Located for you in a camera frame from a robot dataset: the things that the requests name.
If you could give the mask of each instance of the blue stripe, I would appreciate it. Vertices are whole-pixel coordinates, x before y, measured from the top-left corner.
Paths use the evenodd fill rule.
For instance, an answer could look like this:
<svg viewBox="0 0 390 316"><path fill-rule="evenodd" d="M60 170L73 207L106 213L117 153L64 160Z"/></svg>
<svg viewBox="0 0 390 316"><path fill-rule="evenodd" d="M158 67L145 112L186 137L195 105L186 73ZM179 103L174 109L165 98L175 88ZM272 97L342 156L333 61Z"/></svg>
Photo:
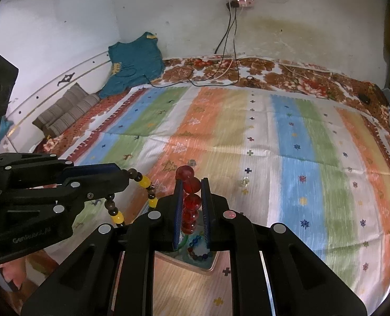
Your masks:
<svg viewBox="0 0 390 316"><path fill-rule="evenodd" d="M118 141L118 134L101 133L96 143L93 144L91 150L82 157L79 165L93 165L103 162L103 158L110 148Z"/></svg>
<svg viewBox="0 0 390 316"><path fill-rule="evenodd" d="M321 172L312 141L295 100L277 95L271 99L282 156L281 222L324 260L328 239ZM300 176L304 176L306 181L301 182ZM305 205L301 204L301 198L306 199ZM308 222L309 227L302 227L303 220Z"/></svg>
<svg viewBox="0 0 390 316"><path fill-rule="evenodd" d="M125 133L129 126L138 120L148 106L160 95L153 94L150 89L144 92L119 119L112 123L105 132L100 134L99 139L92 146L91 150L80 159L80 165L92 165L103 162L106 154L109 153L119 139L119 135Z"/></svg>
<svg viewBox="0 0 390 316"><path fill-rule="evenodd" d="M153 94L152 89L147 89L129 108L106 130L106 133L124 134L128 127L142 116L144 111L153 103L161 94Z"/></svg>

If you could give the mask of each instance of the pillow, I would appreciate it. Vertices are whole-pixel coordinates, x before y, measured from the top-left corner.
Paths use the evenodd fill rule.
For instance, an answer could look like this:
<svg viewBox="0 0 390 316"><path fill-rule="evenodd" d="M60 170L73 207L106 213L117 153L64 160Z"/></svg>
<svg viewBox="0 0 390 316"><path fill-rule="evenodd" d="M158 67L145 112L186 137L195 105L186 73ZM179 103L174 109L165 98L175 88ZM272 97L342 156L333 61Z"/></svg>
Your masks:
<svg viewBox="0 0 390 316"><path fill-rule="evenodd" d="M54 105L41 113L32 124L41 130L43 130L44 126L49 127L86 96L88 96L87 92L78 83L75 83Z"/></svg>
<svg viewBox="0 0 390 316"><path fill-rule="evenodd" d="M90 110L91 107L99 103L100 98L96 94L85 97L76 106L72 107L67 113L49 126L44 126L42 131L46 137L55 138L61 135L66 129L71 127L80 117Z"/></svg>

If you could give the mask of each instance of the bed sheet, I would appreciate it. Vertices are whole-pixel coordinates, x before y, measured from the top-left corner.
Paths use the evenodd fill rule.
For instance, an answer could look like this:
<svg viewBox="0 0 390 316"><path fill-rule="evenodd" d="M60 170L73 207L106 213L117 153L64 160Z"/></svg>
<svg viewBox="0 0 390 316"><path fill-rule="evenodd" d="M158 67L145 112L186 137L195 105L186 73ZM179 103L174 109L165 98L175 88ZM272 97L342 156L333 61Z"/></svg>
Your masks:
<svg viewBox="0 0 390 316"><path fill-rule="evenodd" d="M390 132L383 119L305 93L236 86L137 87L102 103L84 128L78 122L46 150L76 165L135 167L159 197L173 192L178 166L192 165L253 223L288 225L368 312L381 303L390 289ZM146 202L137 184L116 197L127 223ZM106 221L103 203L87 202L74 236L47 253L62 261ZM154 314L230 315L229 267L228 253L210 276L156 260Z"/></svg>

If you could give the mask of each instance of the red glass bead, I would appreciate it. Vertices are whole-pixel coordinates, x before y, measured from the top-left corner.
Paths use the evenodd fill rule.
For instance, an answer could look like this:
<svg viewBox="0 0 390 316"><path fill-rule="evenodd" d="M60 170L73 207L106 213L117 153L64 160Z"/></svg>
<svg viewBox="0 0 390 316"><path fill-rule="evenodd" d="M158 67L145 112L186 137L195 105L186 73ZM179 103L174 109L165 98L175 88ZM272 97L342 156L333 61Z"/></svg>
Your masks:
<svg viewBox="0 0 390 316"><path fill-rule="evenodd" d="M201 207L201 197L190 194L183 200L183 206L189 210L198 210Z"/></svg>
<svg viewBox="0 0 390 316"><path fill-rule="evenodd" d="M194 222L182 222L182 228L186 228L186 229L195 229L196 228L196 221Z"/></svg>
<svg viewBox="0 0 390 316"><path fill-rule="evenodd" d="M201 190L200 180L196 177L189 177L183 181L183 190L185 190L188 194L195 194Z"/></svg>
<svg viewBox="0 0 390 316"><path fill-rule="evenodd" d="M182 232L186 235L191 235L193 234L193 232L195 231L195 228L194 229L188 229L188 228L181 228Z"/></svg>
<svg viewBox="0 0 390 316"><path fill-rule="evenodd" d="M189 165L180 166L176 170L176 179L181 179L184 181L194 176L195 176L194 169L192 169L192 167L190 167Z"/></svg>
<svg viewBox="0 0 390 316"><path fill-rule="evenodd" d="M193 223L199 217L198 210L183 209L182 223Z"/></svg>

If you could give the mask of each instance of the black cable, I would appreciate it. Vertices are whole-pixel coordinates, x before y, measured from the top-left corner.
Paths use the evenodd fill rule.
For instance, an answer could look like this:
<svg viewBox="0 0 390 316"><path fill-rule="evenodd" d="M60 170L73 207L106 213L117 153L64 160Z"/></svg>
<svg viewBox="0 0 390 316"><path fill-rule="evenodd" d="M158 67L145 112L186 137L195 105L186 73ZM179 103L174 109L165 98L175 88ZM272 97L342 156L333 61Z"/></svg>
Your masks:
<svg viewBox="0 0 390 316"><path fill-rule="evenodd" d="M224 38L225 38L226 35L228 35L229 32L230 32L230 23L231 23L231 22L232 22L232 12L231 12L231 9L230 9L230 6L229 6L229 24L227 25L226 33L224 33L222 39L220 40L219 46L217 46L216 50L214 51L214 54L215 54L215 55L217 54L217 51L219 50L220 45L222 44Z"/></svg>
<svg viewBox="0 0 390 316"><path fill-rule="evenodd" d="M239 80L241 79L241 76L240 76L240 72L239 72L239 65L238 65L238 57L236 56L236 44L235 44L235 39L236 39L236 31L238 30L238 20L236 19L236 8L234 8L234 20L233 20L234 23L236 23L234 25L234 37L233 37L233 51L234 51L234 60L236 62L236 67L238 68L238 80L236 82L231 82L229 84L204 84L202 85L202 87L227 87L229 85L234 85L234 84L237 84L239 82Z"/></svg>
<svg viewBox="0 0 390 316"><path fill-rule="evenodd" d="M210 77L207 77L207 78L204 78L202 80L199 80L199 81L192 81L190 80L189 78L187 78L186 81L179 81L179 82L176 82L176 83L172 83L172 84L169 84L169 85L162 85L162 86L156 86L154 84L151 83L151 81L148 79L148 77L146 75L143 75L145 77L145 79L148 81L148 84L150 84L153 88L167 88L167 87L172 87L173 85L176 85L176 84L182 84L182 83L191 83L194 87L209 87L209 86L218 86L218 87L226 87L226 86L229 86L229 85L233 85L233 84L236 84L239 82L239 79L240 79L240 75L239 75L239 65L238 65L238 62L237 62L237 57L236 57L236 48L235 48L235 45L234 45L234 38L233 38L233 50L234 50L234 58L236 60L236 66L238 68L238 80L234 83L229 83L229 84L224 84L224 85L221 85L221 84L205 84L205 85L195 85L194 83L198 83L198 82L204 82L204 81L208 81L210 80L211 78L213 78L217 73L218 71L220 70L220 67L224 61L224 53L226 51L226 45L227 45L227 39L229 37L229 34L230 34L230 30L232 29L233 27L233 24L236 22L236 28L234 30L234 35L236 36L236 31L237 31L237 19L236 19L236 7L234 8L234 19L233 19L233 22L232 24L230 25L230 29L229 31L227 32L227 35L226 35L226 41L224 42L224 48L223 48L223 55L222 55L222 60L219 64L219 67L217 68L217 70L215 71L215 73L210 76Z"/></svg>

